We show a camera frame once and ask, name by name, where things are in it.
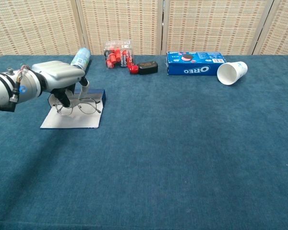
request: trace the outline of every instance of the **blue fabric surface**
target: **blue fabric surface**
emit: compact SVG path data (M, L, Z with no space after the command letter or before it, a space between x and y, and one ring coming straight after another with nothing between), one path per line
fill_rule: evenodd
M249 67L232 86L168 76L165 56L136 56L159 63L143 76L92 56L98 129L39 129L47 93L0 112L0 229L288 229L288 56L225 58Z

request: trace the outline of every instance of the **eyeglasses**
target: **eyeglasses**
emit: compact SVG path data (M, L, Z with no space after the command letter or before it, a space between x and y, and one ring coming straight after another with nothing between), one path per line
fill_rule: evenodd
M95 101L93 98L88 98L88 97L82 98L79 101L80 103L73 108L64 107L58 100L56 101L54 106L56 107L57 112L63 116L71 115L72 112L74 111L74 108L77 108L77 107L84 114L89 115L89 114L95 113L96 111L98 113L101 113L101 111L97 109L97 104L100 103L100 101Z

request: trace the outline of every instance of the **white cup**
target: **white cup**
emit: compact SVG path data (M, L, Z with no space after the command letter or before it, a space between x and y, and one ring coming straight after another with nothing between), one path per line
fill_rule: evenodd
M243 61L226 62L217 69L217 78L224 85L232 85L248 71Z

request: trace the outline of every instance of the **clear plastic packaging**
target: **clear plastic packaging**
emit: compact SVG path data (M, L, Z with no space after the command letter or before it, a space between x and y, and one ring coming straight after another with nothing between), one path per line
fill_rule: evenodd
M129 67L133 65L133 49L131 40L108 41L104 43L106 67L109 69Z

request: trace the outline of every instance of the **blue box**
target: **blue box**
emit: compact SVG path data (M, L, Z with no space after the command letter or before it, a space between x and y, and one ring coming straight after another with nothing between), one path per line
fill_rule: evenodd
M216 75L226 60L219 52L167 52L168 75Z

